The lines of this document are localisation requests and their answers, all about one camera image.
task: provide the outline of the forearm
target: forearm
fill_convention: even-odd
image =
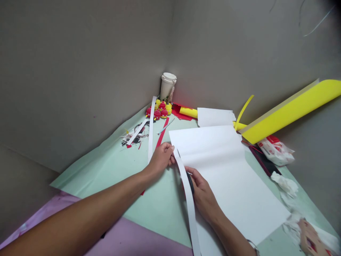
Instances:
[[[256,256],[255,250],[221,209],[211,218],[210,224],[229,256]]]
[[[89,196],[41,222],[0,255],[83,255],[151,182],[142,171]]]

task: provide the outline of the white cup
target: white cup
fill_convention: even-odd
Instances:
[[[163,73],[161,76],[161,92],[160,92],[160,100],[165,102],[170,102],[169,97],[172,92],[172,89],[177,82],[177,77],[171,73]]]

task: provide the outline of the white sheet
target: white sheet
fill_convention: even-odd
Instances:
[[[196,168],[208,181],[221,209],[245,238],[257,245],[290,216],[246,162],[233,126],[175,130],[169,135],[184,165]],[[225,255],[199,213],[196,220],[202,256]]]
[[[236,117],[232,110],[198,108],[198,125],[200,127],[233,125]]]

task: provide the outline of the hand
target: hand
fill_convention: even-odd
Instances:
[[[166,167],[175,163],[173,151],[174,146],[167,142],[162,143],[155,149],[152,159],[143,172],[150,176],[152,181],[158,180]]]
[[[185,166],[185,170],[191,174],[194,187],[195,205],[208,223],[222,213],[220,206],[208,184],[201,174],[194,168]]]

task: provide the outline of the gray wall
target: gray wall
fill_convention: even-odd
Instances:
[[[278,131],[295,150],[288,166],[309,197],[341,235],[341,98]]]
[[[58,190],[58,173],[0,145],[0,243],[48,202]]]
[[[0,143],[61,172],[159,93],[172,0],[0,2]]]
[[[178,77],[174,102],[238,114],[254,94],[241,119],[249,124],[316,78],[335,78],[341,70],[338,10],[304,37],[333,3],[305,1],[300,12],[301,3],[177,1],[168,63]],[[290,171],[339,234],[340,106],[339,98],[278,133],[296,151]]]
[[[178,77],[174,102],[231,109],[250,123],[305,85],[341,69],[337,9],[309,36],[332,3],[178,0],[167,70]]]

